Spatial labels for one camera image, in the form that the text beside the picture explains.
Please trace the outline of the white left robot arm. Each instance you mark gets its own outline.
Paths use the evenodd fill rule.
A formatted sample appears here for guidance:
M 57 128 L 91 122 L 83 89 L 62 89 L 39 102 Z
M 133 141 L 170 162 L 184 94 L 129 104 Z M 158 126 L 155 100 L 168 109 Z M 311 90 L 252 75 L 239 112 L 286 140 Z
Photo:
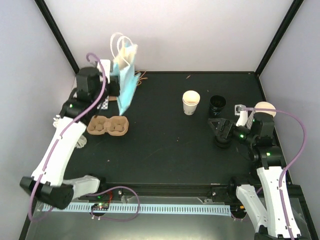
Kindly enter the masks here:
M 54 208 L 65 209 L 72 200 L 92 195 L 103 199 L 108 192 L 100 178 L 85 175 L 65 180 L 64 174 L 70 157 L 97 106 L 109 93 L 112 68 L 84 67 L 76 75 L 74 88 L 59 113 L 55 134 L 38 167 L 31 176 L 24 176 L 19 185 L 32 198 Z

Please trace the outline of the light blue paper bag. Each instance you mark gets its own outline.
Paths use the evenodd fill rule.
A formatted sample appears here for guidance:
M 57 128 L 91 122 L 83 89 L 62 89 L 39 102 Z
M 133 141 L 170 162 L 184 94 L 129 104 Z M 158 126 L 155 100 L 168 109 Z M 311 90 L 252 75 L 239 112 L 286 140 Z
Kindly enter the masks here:
M 120 90 L 116 99 L 119 115 L 122 116 L 130 107 L 139 80 L 139 76 L 135 75 L 138 45 L 120 32 L 111 35 L 109 45 L 113 57 L 110 74 L 119 77 Z

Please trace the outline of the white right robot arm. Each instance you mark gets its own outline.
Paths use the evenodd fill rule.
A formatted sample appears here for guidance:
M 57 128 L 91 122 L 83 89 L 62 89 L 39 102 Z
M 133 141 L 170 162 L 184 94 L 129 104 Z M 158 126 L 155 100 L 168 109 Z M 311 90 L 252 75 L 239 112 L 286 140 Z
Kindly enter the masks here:
M 208 124 L 215 144 L 226 148 L 232 140 L 248 149 L 261 183 L 264 203 L 254 183 L 247 178 L 233 177 L 227 189 L 228 198 L 240 201 L 255 229 L 256 240 L 301 240 L 303 238 L 292 212 L 286 183 L 286 167 L 282 150 L 274 144 L 274 117 L 257 111 L 251 128 L 236 125 L 225 118 L 210 118 Z

